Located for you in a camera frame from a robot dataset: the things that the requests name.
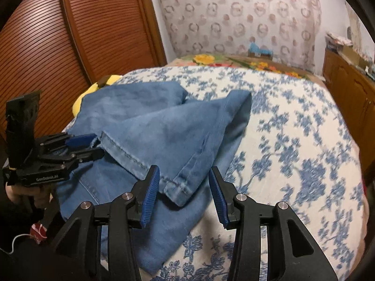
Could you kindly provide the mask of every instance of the blue floral pattern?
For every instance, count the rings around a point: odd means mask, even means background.
[[[250,122],[225,179],[257,202],[288,202],[344,280],[362,239],[366,199],[357,146],[329,92],[308,80],[241,68],[142,69],[117,83],[167,80],[202,100],[250,90]],[[142,279],[226,280],[235,233],[222,227],[211,203],[170,260]],[[260,280],[265,281],[265,229],[261,234]]]

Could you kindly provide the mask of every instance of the yellow cushion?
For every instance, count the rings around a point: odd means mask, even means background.
[[[121,76],[119,75],[112,75],[106,82],[107,85],[112,85],[113,83],[115,83],[117,80],[119,80],[121,78]],[[89,87],[87,89],[87,91],[85,91],[84,93],[82,93],[81,95],[79,95],[79,97],[77,98],[77,100],[74,102],[73,104],[73,115],[74,117],[77,117],[78,113],[79,113],[79,110],[81,108],[81,103],[82,103],[82,98],[84,96],[86,96],[87,94],[90,94],[90,93],[93,93],[95,92],[96,90],[98,90],[98,84],[97,83],[94,83],[91,87]]]

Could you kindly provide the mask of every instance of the white cable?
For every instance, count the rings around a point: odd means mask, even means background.
[[[12,251],[11,252],[7,252],[7,251],[5,251],[1,248],[0,248],[0,250],[5,252],[6,254],[11,255],[14,252],[14,242],[16,241],[16,239],[18,239],[19,237],[23,237],[23,236],[29,236],[29,237],[32,237],[32,238],[34,237],[34,236],[32,236],[31,234],[28,234],[28,233],[19,234],[19,235],[15,236],[13,241],[12,241]]]

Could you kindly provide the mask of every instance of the silver bolt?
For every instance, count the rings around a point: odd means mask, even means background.
[[[91,203],[89,201],[85,201],[81,204],[82,209],[88,209],[90,208],[90,206],[91,206]]]
[[[278,206],[279,206],[279,208],[282,209],[282,210],[288,209],[288,207],[289,207],[288,204],[285,203],[285,202],[280,202],[280,203],[278,203]]]
[[[239,200],[239,201],[245,201],[248,197],[246,196],[246,194],[243,194],[243,193],[239,193],[236,195],[236,199]]]
[[[125,192],[121,197],[124,200],[130,200],[133,197],[133,194],[131,192]]]

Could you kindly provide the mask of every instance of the white wall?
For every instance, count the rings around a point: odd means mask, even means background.
[[[169,40],[168,32],[163,19],[162,10],[158,0],[152,0],[155,8],[157,23],[159,24],[167,62],[176,58],[176,54]],[[322,9],[321,26],[315,39],[315,73],[322,74],[326,40],[324,38],[326,31],[338,35],[347,36],[346,29],[349,24],[349,16],[346,10],[344,0],[320,0]],[[375,44],[372,41],[368,31],[361,23],[362,47],[363,51],[369,56],[374,57]]]

